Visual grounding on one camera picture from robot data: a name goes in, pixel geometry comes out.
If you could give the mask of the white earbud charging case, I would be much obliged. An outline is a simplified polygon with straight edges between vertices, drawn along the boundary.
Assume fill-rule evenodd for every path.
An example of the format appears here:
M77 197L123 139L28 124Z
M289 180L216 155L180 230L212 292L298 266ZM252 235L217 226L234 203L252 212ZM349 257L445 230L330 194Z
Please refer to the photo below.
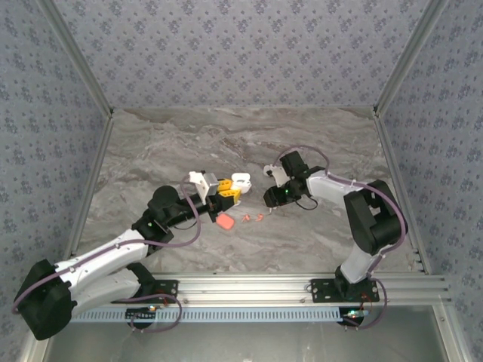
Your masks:
M238 190L242 194L246 194L251 189L251 175L249 173L233 173L231 175L232 185L231 190Z

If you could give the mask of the small black controller board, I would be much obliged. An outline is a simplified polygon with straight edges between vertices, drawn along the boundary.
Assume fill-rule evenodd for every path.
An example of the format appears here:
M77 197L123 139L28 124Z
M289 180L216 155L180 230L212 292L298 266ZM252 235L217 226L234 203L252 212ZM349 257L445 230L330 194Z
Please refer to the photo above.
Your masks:
M340 308L342 321L339 324L345 327L360 327L368 315L369 311L365 309Z
M142 307L142 308L127 308L125 311L125 320L146 323L147 321L155 320L156 308Z

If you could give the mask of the aluminium frame side rail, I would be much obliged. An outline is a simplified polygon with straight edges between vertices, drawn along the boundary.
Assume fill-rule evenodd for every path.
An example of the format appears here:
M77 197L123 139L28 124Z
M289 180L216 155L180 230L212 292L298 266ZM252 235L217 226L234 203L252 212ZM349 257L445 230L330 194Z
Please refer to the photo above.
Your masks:
M384 124L383 119L379 115L377 108L373 110L373 114L378 137L380 138L383 153L385 155L389 172L392 177L395 194L397 196L401 211L404 214L404 217L408 223L409 241L411 242L411 246L417 254L416 261L419 264L418 270L425 275L430 275L432 274L432 268L426 255L423 239L421 238L420 231L414 217L414 213L411 209L411 203L405 188L401 172L398 167L395 152L390 142L389 134L386 130L386 125Z
M89 173L89 177L85 186L84 194L81 199L80 209L72 225L72 231L69 235L69 242L66 248L66 252L64 253L65 257L71 257L77 254L78 245L82 237L82 232L84 230L92 198L94 196L97 179L103 165L103 160L106 154L107 147L109 145L112 128L112 115L108 115L103 128L102 137L100 138L100 143L97 148L97 153L94 158L94 163L92 164L91 171Z

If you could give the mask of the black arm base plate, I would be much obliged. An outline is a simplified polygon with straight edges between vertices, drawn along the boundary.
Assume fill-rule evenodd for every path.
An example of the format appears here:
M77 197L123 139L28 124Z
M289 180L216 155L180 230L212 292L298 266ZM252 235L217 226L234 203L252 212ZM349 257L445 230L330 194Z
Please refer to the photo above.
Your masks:
M162 305L173 304L174 301L165 297L165 295L177 297L177 292L177 280L154 280L142 283L139 290L131 298L116 300L114 303L161 303Z
M312 279L310 292L314 303L362 303L379 302L380 295L375 281L364 279L349 284L337 278Z

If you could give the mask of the aluminium mounting rail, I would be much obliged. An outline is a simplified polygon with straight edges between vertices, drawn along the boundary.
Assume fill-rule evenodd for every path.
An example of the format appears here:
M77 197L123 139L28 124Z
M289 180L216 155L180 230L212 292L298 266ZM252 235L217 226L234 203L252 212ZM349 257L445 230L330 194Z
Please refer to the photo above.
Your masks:
M188 306L297 307L312 305L310 281L330 273L155 273L178 281L178 299ZM388 305L438 305L452 302L448 281L414 272L376 273L386 288Z

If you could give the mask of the aluminium frame post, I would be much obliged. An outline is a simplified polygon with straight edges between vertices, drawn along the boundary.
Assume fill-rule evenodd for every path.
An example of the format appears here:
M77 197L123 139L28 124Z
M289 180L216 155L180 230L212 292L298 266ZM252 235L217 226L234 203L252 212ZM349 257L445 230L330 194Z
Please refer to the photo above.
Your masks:
M374 116L381 118L398 93L419 53L431 35L439 17L449 0L428 0L420 19L417 21L401 55L374 104Z
M112 110L109 102L54 0L35 0L35 2L44 14L53 33L61 43L101 114L105 118L110 119Z

